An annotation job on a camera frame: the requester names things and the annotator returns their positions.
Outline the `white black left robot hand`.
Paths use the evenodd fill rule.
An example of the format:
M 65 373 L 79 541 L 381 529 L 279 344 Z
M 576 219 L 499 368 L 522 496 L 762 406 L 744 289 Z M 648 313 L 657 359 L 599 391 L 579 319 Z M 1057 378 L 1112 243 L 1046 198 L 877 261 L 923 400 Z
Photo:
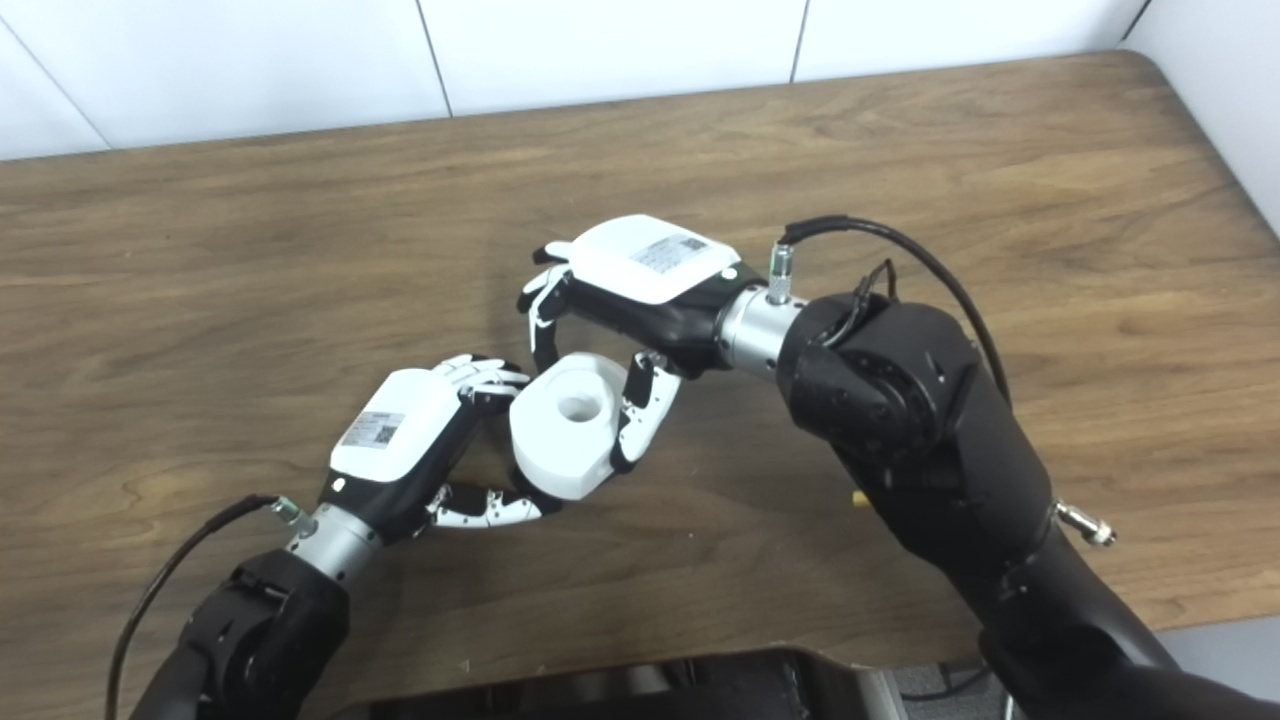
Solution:
M 319 503 L 384 546 L 431 527 L 486 529 L 558 512 L 563 502 L 521 477 L 513 489 L 448 480 L 481 425 L 506 418 L 529 382 L 513 363 L 472 354 L 393 372 L 335 443 Z

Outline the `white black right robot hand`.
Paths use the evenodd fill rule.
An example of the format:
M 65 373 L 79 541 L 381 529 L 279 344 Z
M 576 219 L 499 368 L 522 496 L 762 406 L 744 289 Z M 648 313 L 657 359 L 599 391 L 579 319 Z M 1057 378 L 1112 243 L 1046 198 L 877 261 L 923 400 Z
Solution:
M 628 474 L 681 383 L 728 369 L 718 337 L 722 320 L 762 278 L 727 243 L 643 214 L 549 242 L 532 261 L 541 272 L 522 288 L 517 310 L 527 318 L 538 370 L 559 360 L 557 323 L 570 314 L 639 345 L 605 452 L 611 475 Z

